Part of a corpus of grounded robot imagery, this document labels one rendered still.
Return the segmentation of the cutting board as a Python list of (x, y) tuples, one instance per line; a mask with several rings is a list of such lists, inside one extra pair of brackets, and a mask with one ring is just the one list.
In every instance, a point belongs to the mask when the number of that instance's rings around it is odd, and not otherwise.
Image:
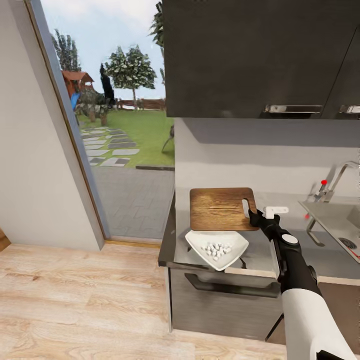
[(189, 192), (192, 231), (258, 231), (250, 225), (242, 200), (257, 214), (254, 191), (250, 187), (191, 188)]

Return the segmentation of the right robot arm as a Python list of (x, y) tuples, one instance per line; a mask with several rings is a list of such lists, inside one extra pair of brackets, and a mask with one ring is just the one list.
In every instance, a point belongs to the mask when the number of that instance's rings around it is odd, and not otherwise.
[(318, 287), (315, 269), (302, 256), (299, 240), (282, 229), (278, 214), (287, 206), (248, 209), (251, 227), (260, 227), (270, 241), (274, 270), (283, 303), (287, 360), (358, 360)]

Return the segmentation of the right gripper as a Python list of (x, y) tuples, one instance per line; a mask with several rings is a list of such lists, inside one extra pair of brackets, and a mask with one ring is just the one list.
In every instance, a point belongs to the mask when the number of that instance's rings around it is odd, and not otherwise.
[(265, 234), (266, 229), (271, 225), (277, 225), (280, 227), (280, 216), (278, 214), (274, 215), (274, 219), (268, 219), (265, 216), (262, 216), (262, 213), (260, 210), (257, 209), (257, 214), (254, 214), (250, 209), (248, 209), (248, 214), (250, 217), (250, 226), (251, 227), (260, 227), (263, 233)]

